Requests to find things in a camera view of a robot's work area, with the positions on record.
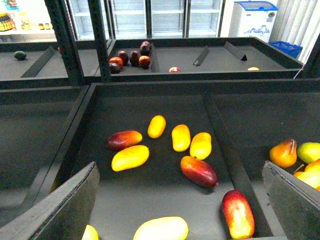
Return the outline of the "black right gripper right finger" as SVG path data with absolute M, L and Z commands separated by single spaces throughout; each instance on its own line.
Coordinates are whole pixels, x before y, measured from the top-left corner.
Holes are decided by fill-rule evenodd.
M 262 179 L 269 201 L 289 240 L 320 238 L 320 192 L 265 161 Z

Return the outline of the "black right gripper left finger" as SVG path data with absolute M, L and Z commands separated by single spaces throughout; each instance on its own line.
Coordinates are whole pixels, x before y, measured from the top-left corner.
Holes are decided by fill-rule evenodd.
M 72 176 L 0 229 L 2 240 L 80 240 L 93 210 L 100 173 L 96 162 Z

